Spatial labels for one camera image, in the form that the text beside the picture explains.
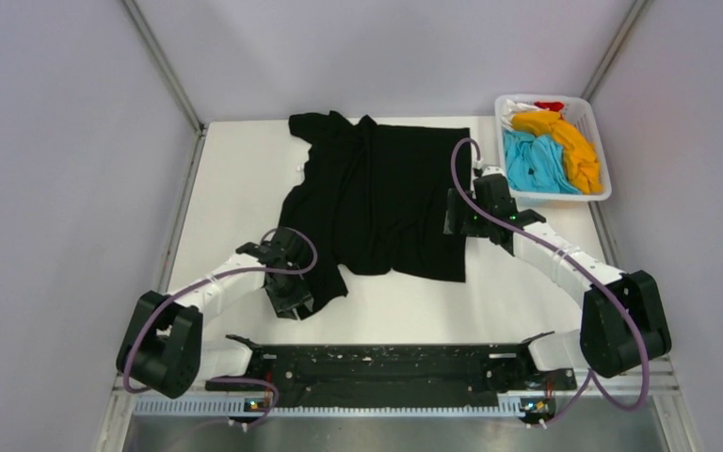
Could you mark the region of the black t-shirt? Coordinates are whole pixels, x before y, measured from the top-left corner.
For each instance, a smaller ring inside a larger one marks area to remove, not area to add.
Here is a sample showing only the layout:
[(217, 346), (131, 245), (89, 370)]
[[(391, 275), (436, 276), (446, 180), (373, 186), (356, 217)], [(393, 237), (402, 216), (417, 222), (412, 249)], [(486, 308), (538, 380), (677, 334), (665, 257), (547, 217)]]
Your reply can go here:
[(336, 111), (295, 114), (288, 126), (310, 149), (279, 224), (313, 241), (317, 263), (304, 276), (311, 302), (278, 317), (305, 319), (346, 296), (341, 267), (465, 281), (465, 238), (443, 228), (449, 191), (471, 182), (469, 129), (351, 122)]

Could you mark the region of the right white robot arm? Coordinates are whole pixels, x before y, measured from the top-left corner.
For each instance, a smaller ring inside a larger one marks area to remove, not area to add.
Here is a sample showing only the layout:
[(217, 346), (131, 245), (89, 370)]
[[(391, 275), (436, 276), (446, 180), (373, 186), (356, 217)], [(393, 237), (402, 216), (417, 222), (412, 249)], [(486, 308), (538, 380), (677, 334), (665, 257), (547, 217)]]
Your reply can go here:
[(553, 370), (568, 367), (613, 378), (640, 366), (643, 357), (653, 360), (671, 350), (652, 275), (609, 266), (572, 245), (538, 212), (518, 209), (504, 175), (478, 177), (471, 191), (449, 189), (444, 231), (489, 240), (534, 267), (581, 308), (579, 328), (529, 340), (529, 352), (514, 363), (521, 385), (538, 388)]

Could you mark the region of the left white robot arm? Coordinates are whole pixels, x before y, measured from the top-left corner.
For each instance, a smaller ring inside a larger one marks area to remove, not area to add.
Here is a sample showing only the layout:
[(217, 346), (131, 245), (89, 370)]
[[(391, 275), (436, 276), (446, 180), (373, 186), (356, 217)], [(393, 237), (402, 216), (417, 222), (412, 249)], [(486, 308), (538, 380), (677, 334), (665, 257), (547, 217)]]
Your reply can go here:
[(123, 389), (182, 396), (201, 366), (204, 328), (234, 302), (263, 290), (279, 318), (300, 320), (314, 311), (306, 275), (315, 269), (313, 241), (290, 227), (239, 246), (227, 261), (171, 294), (148, 291), (137, 301), (121, 341), (116, 367)]

